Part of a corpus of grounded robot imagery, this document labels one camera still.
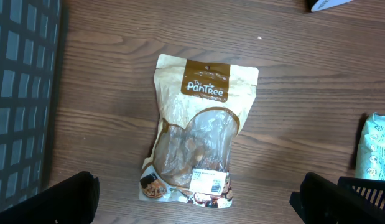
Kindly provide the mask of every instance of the white barcode sticker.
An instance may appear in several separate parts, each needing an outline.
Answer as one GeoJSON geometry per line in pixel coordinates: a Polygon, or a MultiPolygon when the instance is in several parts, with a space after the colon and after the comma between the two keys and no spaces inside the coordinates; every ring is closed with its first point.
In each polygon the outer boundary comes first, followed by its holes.
{"type": "Polygon", "coordinates": [[[194,169],[190,184],[191,192],[221,195],[226,173],[213,170],[194,169]]]}

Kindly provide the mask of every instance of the plastic bag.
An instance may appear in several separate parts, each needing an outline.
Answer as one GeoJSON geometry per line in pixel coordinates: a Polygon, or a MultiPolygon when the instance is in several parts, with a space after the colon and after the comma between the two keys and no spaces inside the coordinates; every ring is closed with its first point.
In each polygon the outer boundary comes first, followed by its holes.
{"type": "Polygon", "coordinates": [[[357,178],[385,180],[385,116],[375,113],[366,120],[356,164],[357,178]]]}
{"type": "Polygon", "coordinates": [[[257,78],[256,68],[159,57],[160,120],[142,168],[140,200],[231,205],[231,142],[248,117],[257,78]]]}

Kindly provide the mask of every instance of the wooden table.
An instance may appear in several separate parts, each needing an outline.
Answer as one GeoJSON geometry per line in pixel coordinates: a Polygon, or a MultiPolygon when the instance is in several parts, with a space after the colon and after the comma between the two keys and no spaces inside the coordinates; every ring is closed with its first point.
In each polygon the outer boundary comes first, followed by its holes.
{"type": "Polygon", "coordinates": [[[385,114],[385,1],[314,14],[304,0],[69,0],[50,184],[100,178],[95,223],[302,223],[289,205],[307,172],[354,176],[363,114],[385,114]],[[234,204],[138,201],[156,137],[159,54],[259,69],[234,139],[234,204]]]}

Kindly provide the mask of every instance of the kraft paper packaging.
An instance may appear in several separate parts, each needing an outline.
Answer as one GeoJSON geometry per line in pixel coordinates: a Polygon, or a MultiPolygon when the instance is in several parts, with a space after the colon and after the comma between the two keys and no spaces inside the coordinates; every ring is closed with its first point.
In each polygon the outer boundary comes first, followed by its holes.
{"type": "Polygon", "coordinates": [[[385,116],[375,113],[365,122],[358,145],[356,177],[385,180],[385,116]]]}
{"type": "Polygon", "coordinates": [[[256,97],[258,69],[160,55],[154,75],[160,112],[140,200],[232,204],[228,166],[233,138],[256,97]]]}

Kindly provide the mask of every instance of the brown logo banner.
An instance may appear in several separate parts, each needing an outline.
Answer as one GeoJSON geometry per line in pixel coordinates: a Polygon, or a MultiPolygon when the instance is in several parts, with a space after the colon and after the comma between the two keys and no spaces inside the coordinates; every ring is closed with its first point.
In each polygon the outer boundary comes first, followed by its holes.
{"type": "Polygon", "coordinates": [[[226,102],[231,65],[187,60],[181,92],[208,100],[226,102]]]}

